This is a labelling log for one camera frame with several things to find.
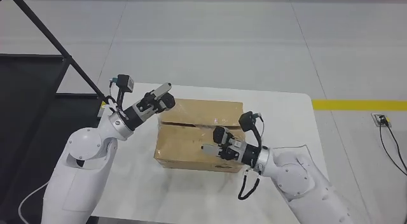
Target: black metal frame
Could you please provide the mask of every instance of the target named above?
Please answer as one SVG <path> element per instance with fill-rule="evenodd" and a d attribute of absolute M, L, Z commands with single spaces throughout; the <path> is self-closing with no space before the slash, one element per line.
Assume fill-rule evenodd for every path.
<path fill-rule="evenodd" d="M 35 133 L 37 132 L 42 119 L 45 117 L 45 114 L 48 110 L 48 107 L 50 103 L 52 102 L 55 93 L 57 92 L 62 80 L 64 79 L 64 76 L 68 70 L 69 67 L 69 62 L 61 57 L 60 55 L 38 55 L 38 54 L 6 54 L 6 53 L 0 53 L 0 60 L 4 59 L 13 59 L 13 60 L 28 60 L 32 62 L 38 62 L 39 60 L 46 60 L 47 62 L 54 62 L 58 64 L 62 64 L 61 70 L 59 71 L 59 74 L 55 81 L 53 82 L 52 86 L 46 91 L 44 98 L 41 100 L 41 102 L 36 103 L 38 105 L 38 112 L 36 113 L 35 119 L 31 122 L 29 127 L 27 128 L 23 138 L 25 142 L 30 142 L 31 138 Z M 27 153 L 29 149 L 30 144 L 23 144 L 18 151 L 16 152 L 16 156 L 18 156 L 20 159 L 23 159 L 25 154 Z M 11 178 L 11 179 L 6 179 L 3 181 L 3 185 L 6 188 L 9 188 L 14 182 L 16 178 L 16 174 L 20 168 L 21 163 L 17 163 L 16 166 L 10 166 L 8 167 L 8 170 L 6 171 L 6 177 Z M 2 205 L 2 200 L 3 200 L 4 195 L 0 193 L 0 206 Z"/>
<path fill-rule="evenodd" d="M 41 102 L 37 103 L 38 111 L 35 114 L 35 119 L 30 123 L 27 127 L 27 130 L 24 134 L 24 139 L 27 142 L 30 142 L 30 138 L 32 135 L 35 135 L 38 131 L 38 127 L 45 117 L 45 114 L 52 103 L 52 100 L 56 96 L 56 92 L 66 75 L 66 72 L 69 66 L 72 66 L 80 75 L 81 77 L 89 84 L 89 86 L 96 92 L 96 95 L 101 100 L 105 101 L 105 95 L 99 90 L 96 84 L 89 78 L 89 76 L 80 68 L 78 63 L 72 58 L 72 56 L 67 52 L 67 50 L 59 43 L 59 41 L 55 38 L 55 36 L 48 30 L 48 28 L 40 21 L 40 19 L 36 16 L 36 14 L 27 6 L 27 4 L 23 0 L 13 0 L 16 5 L 28 16 L 28 18 L 34 23 L 34 25 L 44 34 L 44 36 L 51 42 L 51 44 L 60 52 L 61 55 L 21 55 L 21 54 L 1 54 L 0 59 L 17 59 L 17 60 L 31 60 L 33 62 L 38 62 L 40 60 L 46 60 L 48 62 L 56 62 L 60 64 L 60 71 L 58 76 L 55 78 L 52 86 L 46 90 L 46 94 Z M 21 146 L 18 149 L 17 155 L 24 156 L 27 153 L 29 147 L 29 143 L 26 145 Z M 11 177 L 7 184 L 5 183 L 5 187 L 10 186 L 15 179 L 15 174 L 18 171 L 16 169 L 7 170 L 7 177 Z"/>
<path fill-rule="evenodd" d="M 15 4 L 28 16 L 31 22 L 44 34 L 44 36 L 51 42 L 51 44 L 60 52 L 60 54 L 66 59 L 69 65 L 71 65 L 78 74 L 89 84 L 89 86 L 96 92 L 96 94 L 103 100 L 106 96 L 99 90 L 96 84 L 89 78 L 89 76 L 82 70 L 78 63 L 72 58 L 67 50 L 59 43 L 56 37 L 48 30 L 48 28 L 42 23 L 37 15 L 30 9 L 30 7 L 24 2 L 24 0 L 13 0 Z"/>

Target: white table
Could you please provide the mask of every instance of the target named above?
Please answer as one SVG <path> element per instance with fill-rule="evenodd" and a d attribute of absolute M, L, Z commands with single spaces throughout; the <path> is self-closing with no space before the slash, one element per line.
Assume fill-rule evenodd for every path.
<path fill-rule="evenodd" d="M 136 83 L 123 106 L 132 105 L 158 86 Z M 306 144 L 318 168 L 328 176 L 308 95 L 176 85 L 170 93 L 180 99 L 243 102 L 244 111 L 261 112 L 265 119 L 264 145 Z M 106 110 L 102 119 L 108 114 Z M 154 116 L 127 141 L 119 142 L 106 188 L 92 215 L 180 224 L 298 223 L 269 178 L 262 178 L 258 189 L 240 201 L 243 169 L 238 174 L 164 169 L 153 158 L 157 132 L 158 117 Z M 256 144 L 250 132 L 246 140 Z M 256 178 L 251 173 L 246 191 Z"/>

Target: power cord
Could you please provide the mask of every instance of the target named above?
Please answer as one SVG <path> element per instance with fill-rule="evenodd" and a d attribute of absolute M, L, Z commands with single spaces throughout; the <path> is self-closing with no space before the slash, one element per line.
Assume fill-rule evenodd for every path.
<path fill-rule="evenodd" d="M 401 156 L 399 143 L 398 143 L 396 137 L 394 136 L 392 129 L 389 127 L 389 122 L 386 120 L 386 117 L 384 117 L 384 115 L 379 116 L 379 118 L 380 118 L 380 124 L 379 124 L 380 140 L 381 140 L 381 142 L 382 142 L 383 149 L 385 150 L 387 156 L 390 158 L 390 160 L 393 162 L 393 164 L 394 164 L 405 176 L 407 176 L 407 166 L 406 166 L 406 164 L 405 164 L 405 162 L 404 162 L 404 160 L 403 160 L 403 158 L 402 158 L 402 156 Z M 390 134 L 392 135 L 392 138 L 393 138 L 394 142 L 396 143 L 397 154 L 399 155 L 399 159 L 400 159 L 400 161 L 401 161 L 401 163 L 402 163 L 402 165 L 403 165 L 403 167 L 404 167 L 404 169 L 405 169 L 406 171 L 403 171 L 403 170 L 400 168 L 400 166 L 398 166 L 398 165 L 396 164 L 396 162 L 393 160 L 393 158 L 390 156 L 389 152 L 387 151 L 386 146 L 384 145 L 384 142 L 383 142 L 382 125 L 385 125 L 385 126 L 389 129 Z"/>
<path fill-rule="evenodd" d="M 25 199 L 23 199 L 23 201 L 21 201 L 20 205 L 18 206 L 18 216 L 20 217 L 20 219 L 25 223 L 25 224 L 29 224 L 29 222 L 23 217 L 22 213 L 21 213 L 21 207 L 23 206 L 24 202 L 31 197 L 32 195 L 34 195 L 36 192 L 38 192 L 40 189 L 44 188 L 47 184 L 49 183 L 49 181 L 47 181 L 44 185 L 42 185 L 41 187 L 39 187 L 38 189 L 34 190 L 33 192 L 31 192 L 28 196 L 25 197 Z"/>

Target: white cable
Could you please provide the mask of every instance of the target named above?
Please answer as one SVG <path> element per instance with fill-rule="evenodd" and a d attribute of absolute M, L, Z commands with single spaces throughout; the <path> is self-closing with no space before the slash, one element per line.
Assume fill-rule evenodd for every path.
<path fill-rule="evenodd" d="M 44 188 L 50 181 L 47 181 L 43 186 L 39 187 L 38 189 L 34 190 L 33 192 L 31 192 L 28 196 L 25 197 L 25 199 L 23 199 L 23 201 L 21 201 L 20 205 L 18 206 L 18 216 L 20 217 L 20 219 L 25 223 L 25 224 L 30 224 L 26 219 L 24 219 L 24 217 L 21 214 L 21 207 L 23 206 L 24 202 L 31 197 L 33 194 L 35 194 L 36 192 L 38 192 L 40 189 Z"/>

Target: black panel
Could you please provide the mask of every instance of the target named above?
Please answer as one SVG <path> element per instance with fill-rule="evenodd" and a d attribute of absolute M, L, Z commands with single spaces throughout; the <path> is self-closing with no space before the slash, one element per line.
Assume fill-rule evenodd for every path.
<path fill-rule="evenodd" d="M 52 101 L 29 146 L 13 185 L 0 207 L 0 220 L 21 223 L 17 209 L 32 191 L 46 183 L 69 136 L 83 127 L 97 126 L 102 101 L 96 94 L 59 94 Z M 22 213 L 30 224 L 40 223 L 45 189 L 25 201 Z"/>
<path fill-rule="evenodd" d="M 67 66 L 61 56 L 0 54 L 0 203 Z"/>

